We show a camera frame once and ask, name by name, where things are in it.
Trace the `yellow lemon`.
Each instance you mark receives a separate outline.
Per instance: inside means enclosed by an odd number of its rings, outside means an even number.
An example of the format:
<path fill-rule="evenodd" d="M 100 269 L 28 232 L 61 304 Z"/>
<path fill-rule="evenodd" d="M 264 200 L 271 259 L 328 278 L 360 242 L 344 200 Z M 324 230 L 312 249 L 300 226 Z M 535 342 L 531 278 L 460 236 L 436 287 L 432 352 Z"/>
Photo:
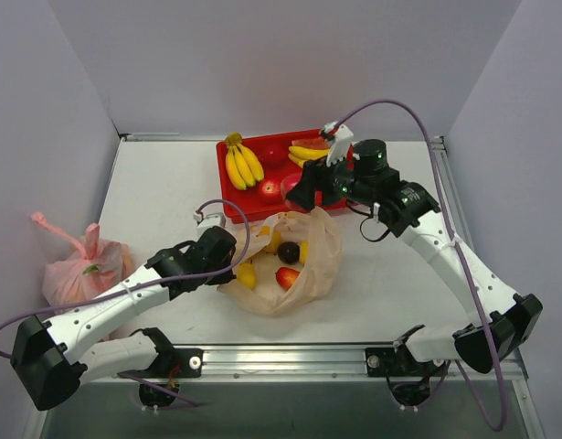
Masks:
<path fill-rule="evenodd" d="M 257 285 L 257 276 L 251 262 L 244 262 L 237 267 L 237 280 L 250 290 L 254 290 Z"/>

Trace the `yellow pear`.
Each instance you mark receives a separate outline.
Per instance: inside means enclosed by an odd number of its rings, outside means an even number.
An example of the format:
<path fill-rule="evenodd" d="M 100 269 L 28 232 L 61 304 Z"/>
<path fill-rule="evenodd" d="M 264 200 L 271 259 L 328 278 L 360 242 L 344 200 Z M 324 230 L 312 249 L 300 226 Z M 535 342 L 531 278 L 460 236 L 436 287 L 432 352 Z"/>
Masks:
<path fill-rule="evenodd" d="M 265 246 L 264 251 L 277 255 L 277 249 L 283 242 L 286 242 L 286 240 L 283 239 L 283 237 L 281 236 L 281 234 L 279 232 L 274 231 L 272 233 L 271 240 Z M 301 265 L 305 265 L 306 261 L 307 261 L 307 258 L 308 258 L 309 243 L 308 243 L 308 241 L 300 241 L 300 242 L 296 242 L 296 243 L 299 244 L 300 248 L 301 248 L 300 261 L 297 262 L 297 263 L 300 263 Z"/>

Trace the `dark purple plum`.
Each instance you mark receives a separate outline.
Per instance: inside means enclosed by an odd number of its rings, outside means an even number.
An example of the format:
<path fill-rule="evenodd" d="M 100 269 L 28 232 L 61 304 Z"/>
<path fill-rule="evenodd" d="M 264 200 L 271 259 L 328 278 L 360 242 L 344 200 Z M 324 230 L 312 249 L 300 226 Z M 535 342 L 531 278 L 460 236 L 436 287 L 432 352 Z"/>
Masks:
<path fill-rule="evenodd" d="M 293 241 L 283 242 L 277 249 L 277 255 L 283 263 L 293 265 L 300 261 L 300 245 Z"/>

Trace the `red yellow mango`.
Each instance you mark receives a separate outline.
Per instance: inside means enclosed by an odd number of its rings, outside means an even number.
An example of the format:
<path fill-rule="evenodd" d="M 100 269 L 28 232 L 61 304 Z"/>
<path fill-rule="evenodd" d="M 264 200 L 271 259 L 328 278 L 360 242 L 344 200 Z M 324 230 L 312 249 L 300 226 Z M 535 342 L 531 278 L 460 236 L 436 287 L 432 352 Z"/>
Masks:
<path fill-rule="evenodd" d="M 277 284 L 284 290 L 290 290 L 300 275 L 300 271 L 288 267 L 281 267 L 275 273 Z"/>

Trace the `orange plastic bag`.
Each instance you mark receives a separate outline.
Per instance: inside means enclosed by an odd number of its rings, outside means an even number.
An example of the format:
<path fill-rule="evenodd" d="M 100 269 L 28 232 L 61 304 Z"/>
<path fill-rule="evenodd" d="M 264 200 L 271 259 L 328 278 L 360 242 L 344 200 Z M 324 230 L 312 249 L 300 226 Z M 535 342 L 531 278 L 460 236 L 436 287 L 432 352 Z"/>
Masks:
<path fill-rule="evenodd" d="M 277 231 L 286 241 L 308 241 L 305 265 L 285 264 L 278 256 L 264 251 L 272 233 Z M 240 229 L 235 233 L 237 254 L 234 259 L 254 266 L 257 285 L 250 290 L 237 277 L 217 290 L 240 308 L 256 315 L 277 316 L 295 310 L 329 293 L 337 278 L 342 260 L 341 229 L 325 210 L 316 208 L 309 213 L 281 212 L 269 216 L 261 224 Z M 237 265 L 233 269 L 236 275 Z M 281 267 L 300 271 L 293 287 L 284 291 L 276 282 L 275 273 Z"/>

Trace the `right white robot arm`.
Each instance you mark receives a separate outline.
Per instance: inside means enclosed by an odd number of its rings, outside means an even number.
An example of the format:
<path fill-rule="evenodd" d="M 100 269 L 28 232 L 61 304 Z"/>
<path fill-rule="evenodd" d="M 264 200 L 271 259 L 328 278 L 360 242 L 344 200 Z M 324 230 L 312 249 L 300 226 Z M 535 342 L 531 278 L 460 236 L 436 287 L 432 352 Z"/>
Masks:
<path fill-rule="evenodd" d="M 529 339 L 543 311 L 533 294 L 521 295 L 494 274 L 454 231 L 438 201 L 416 182 L 401 178 L 387 161 L 387 145 L 365 140 L 354 145 L 353 158 L 327 165 L 324 158 L 305 163 L 299 182 L 286 196 L 310 211 L 315 200 L 341 200 L 366 206 L 387 233 L 414 250 L 460 302 L 469 325 L 460 329 L 419 326 L 393 352 L 396 368 L 413 374 L 426 362 L 460 360 L 471 369 L 490 372 Z"/>

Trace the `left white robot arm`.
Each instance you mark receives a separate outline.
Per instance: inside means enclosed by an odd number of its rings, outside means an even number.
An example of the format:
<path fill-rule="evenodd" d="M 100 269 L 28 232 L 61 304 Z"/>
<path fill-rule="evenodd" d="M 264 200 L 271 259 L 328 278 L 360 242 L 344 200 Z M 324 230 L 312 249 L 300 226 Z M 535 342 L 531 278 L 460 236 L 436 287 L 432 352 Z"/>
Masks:
<path fill-rule="evenodd" d="M 42 320 L 30 316 L 16 331 L 11 366 L 40 411 L 57 407 L 80 386 L 135 371 L 168 375 L 183 362 L 158 328 L 139 329 L 127 338 L 106 337 L 131 319 L 191 293 L 204 284 L 225 284 L 237 240 L 214 226 L 197 241 L 162 249 L 130 277 L 89 305 L 74 305 Z"/>

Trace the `pink plastic bag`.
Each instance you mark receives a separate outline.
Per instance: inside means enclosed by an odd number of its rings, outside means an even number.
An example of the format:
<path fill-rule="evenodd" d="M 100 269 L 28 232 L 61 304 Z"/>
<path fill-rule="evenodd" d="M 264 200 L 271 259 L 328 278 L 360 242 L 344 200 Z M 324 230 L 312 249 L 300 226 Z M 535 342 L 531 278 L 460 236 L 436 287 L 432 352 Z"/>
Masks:
<path fill-rule="evenodd" d="M 91 223 L 82 237 L 74 238 L 40 212 L 33 213 L 31 220 L 70 247 L 67 259 L 46 266 L 42 294 L 50 305 L 92 300 L 134 272 L 129 246 L 103 239 L 99 224 Z"/>

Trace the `right yellow banana bunch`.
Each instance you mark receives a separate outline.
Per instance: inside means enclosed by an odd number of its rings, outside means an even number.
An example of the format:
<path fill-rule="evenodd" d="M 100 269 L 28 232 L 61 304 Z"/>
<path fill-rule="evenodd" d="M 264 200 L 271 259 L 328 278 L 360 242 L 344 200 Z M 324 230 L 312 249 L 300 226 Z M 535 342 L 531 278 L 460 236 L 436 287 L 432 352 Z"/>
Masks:
<path fill-rule="evenodd" d="M 312 149 L 303 146 L 292 145 L 288 148 L 289 159 L 299 167 L 303 167 L 307 161 L 314 161 L 325 158 L 328 155 L 328 149 Z"/>

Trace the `yellow banana bunch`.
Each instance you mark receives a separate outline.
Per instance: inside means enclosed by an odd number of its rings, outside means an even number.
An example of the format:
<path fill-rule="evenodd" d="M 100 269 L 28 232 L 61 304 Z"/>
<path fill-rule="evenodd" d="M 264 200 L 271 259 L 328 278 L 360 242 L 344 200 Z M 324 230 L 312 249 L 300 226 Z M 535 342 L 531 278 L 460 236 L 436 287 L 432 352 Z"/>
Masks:
<path fill-rule="evenodd" d="M 243 144 L 240 133 L 231 133 L 225 138 L 227 153 L 225 168 L 228 179 L 237 190 L 255 187 L 264 177 L 264 169 L 255 153 Z"/>
<path fill-rule="evenodd" d="M 312 149 L 303 146 L 292 145 L 288 148 L 289 159 L 299 167 L 303 167 L 307 161 L 314 161 L 325 158 L 328 155 L 328 149 Z"/>

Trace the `watermelon slice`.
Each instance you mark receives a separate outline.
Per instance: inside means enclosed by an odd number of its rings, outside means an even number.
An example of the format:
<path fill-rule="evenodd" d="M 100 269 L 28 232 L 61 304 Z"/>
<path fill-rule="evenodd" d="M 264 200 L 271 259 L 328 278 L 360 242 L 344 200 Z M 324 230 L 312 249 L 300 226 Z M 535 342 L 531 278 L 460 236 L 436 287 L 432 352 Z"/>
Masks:
<path fill-rule="evenodd" d="M 329 144 L 327 144 L 321 136 L 292 140 L 292 146 L 299 146 L 313 150 L 327 150 L 330 148 Z"/>

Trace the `dark red apple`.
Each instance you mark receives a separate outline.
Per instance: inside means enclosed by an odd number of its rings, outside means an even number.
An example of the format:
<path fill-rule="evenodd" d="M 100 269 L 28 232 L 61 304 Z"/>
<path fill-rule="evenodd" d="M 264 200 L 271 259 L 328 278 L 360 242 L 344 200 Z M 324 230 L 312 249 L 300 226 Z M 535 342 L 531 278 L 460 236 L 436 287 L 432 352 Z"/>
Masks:
<path fill-rule="evenodd" d="M 288 151 L 280 145 L 267 145 L 263 148 L 261 154 L 262 164 L 271 169 L 283 166 L 287 159 Z"/>

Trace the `red plastic tray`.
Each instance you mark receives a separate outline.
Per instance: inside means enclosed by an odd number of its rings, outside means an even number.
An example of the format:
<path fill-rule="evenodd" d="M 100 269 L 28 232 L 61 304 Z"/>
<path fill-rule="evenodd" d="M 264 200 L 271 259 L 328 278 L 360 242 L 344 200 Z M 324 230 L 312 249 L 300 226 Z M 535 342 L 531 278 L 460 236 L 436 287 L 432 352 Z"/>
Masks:
<path fill-rule="evenodd" d="M 267 145 L 280 145 L 287 149 L 289 153 L 289 146 L 292 140 L 303 138 L 314 138 L 318 136 L 318 129 L 288 132 L 281 134 L 269 134 L 262 136 L 244 137 L 243 144 L 251 149 L 261 161 L 262 150 Z M 225 157 L 227 147 L 224 141 L 220 141 L 216 145 L 217 165 L 220 178 L 221 195 L 223 199 L 227 199 L 238 205 L 245 213 L 247 219 L 252 221 L 265 220 L 270 215 L 281 211 L 288 211 L 290 208 L 282 201 L 279 204 L 267 205 L 263 203 L 259 197 L 259 184 L 256 187 L 251 187 L 248 190 L 237 190 L 233 187 L 228 179 L 228 174 L 225 168 Z M 294 164 L 288 157 L 283 166 L 271 169 L 263 166 L 265 178 L 274 178 L 281 182 L 286 176 L 293 173 L 301 173 L 302 170 Z"/>

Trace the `left yellow banana bunch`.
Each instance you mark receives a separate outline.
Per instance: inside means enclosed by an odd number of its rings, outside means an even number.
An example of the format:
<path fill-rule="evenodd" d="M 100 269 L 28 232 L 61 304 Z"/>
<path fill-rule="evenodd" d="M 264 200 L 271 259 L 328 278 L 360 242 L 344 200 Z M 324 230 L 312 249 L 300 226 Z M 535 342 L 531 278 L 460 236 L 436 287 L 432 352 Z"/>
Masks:
<path fill-rule="evenodd" d="M 255 187 L 264 177 L 264 169 L 255 153 L 243 144 L 240 133 L 231 133 L 225 138 L 227 153 L 225 168 L 228 179 L 237 190 Z"/>

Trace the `aluminium mounting rail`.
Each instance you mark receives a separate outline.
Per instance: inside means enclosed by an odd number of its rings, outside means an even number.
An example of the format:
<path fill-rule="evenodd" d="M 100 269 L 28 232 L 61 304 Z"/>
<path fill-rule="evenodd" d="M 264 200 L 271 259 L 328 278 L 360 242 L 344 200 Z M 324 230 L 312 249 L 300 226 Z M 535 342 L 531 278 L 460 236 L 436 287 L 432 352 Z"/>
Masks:
<path fill-rule="evenodd" d="M 209 375 L 439 376 L 442 359 L 417 362 L 390 344 L 159 345 L 140 333 L 102 342 L 69 362 L 79 385 L 122 372 L 146 379 L 199 379 Z"/>

